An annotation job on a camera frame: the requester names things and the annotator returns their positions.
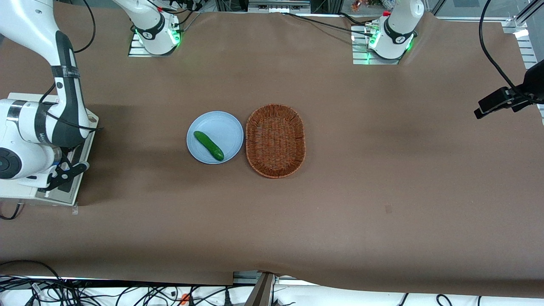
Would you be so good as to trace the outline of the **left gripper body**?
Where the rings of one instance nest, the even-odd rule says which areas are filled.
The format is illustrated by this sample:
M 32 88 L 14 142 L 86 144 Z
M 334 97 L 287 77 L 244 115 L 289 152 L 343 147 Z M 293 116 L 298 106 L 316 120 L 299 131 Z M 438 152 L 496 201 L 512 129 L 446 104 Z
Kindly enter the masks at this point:
M 531 105 L 542 105 L 544 102 L 544 61 L 541 60 L 529 68 L 523 82 L 513 87 L 513 112 L 518 112 Z

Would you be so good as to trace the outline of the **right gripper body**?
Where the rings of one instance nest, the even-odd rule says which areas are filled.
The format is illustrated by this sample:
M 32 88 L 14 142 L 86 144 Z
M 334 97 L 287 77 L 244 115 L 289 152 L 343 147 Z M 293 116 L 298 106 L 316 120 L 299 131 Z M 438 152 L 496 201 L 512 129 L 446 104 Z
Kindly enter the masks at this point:
M 45 154 L 42 169 L 36 174 L 37 187 L 49 187 L 52 178 L 57 176 L 56 168 L 62 162 L 63 152 L 60 147 L 40 147 Z

